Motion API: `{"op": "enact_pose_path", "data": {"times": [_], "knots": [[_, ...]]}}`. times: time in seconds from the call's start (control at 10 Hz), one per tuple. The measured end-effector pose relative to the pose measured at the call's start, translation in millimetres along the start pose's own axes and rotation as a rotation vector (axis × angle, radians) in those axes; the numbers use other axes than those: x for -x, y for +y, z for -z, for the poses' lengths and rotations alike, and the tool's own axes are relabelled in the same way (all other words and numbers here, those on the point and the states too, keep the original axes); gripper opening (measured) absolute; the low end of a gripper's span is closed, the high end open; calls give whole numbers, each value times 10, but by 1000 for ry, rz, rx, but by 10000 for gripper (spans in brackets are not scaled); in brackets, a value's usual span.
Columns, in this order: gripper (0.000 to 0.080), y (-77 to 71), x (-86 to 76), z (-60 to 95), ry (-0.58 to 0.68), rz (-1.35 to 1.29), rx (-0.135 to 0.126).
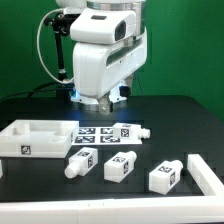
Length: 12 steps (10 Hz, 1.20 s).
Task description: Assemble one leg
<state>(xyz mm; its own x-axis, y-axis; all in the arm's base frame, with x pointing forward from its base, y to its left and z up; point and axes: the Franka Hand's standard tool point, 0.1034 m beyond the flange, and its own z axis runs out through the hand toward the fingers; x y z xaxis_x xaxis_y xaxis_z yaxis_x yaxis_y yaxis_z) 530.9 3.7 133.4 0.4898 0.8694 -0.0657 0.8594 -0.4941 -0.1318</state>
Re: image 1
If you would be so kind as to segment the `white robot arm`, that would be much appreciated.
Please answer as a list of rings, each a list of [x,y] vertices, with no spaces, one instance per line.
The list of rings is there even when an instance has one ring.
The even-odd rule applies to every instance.
[[[134,72],[147,58],[146,0],[55,0],[73,49],[75,104],[109,114],[127,100]]]

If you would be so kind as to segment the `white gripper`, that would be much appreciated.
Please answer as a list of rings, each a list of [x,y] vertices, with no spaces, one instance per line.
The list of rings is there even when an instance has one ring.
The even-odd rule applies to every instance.
[[[124,41],[112,45],[77,43],[73,50],[75,88],[82,96],[100,98],[99,112],[109,115],[106,93],[139,69],[146,58],[146,36],[141,36],[132,47]]]

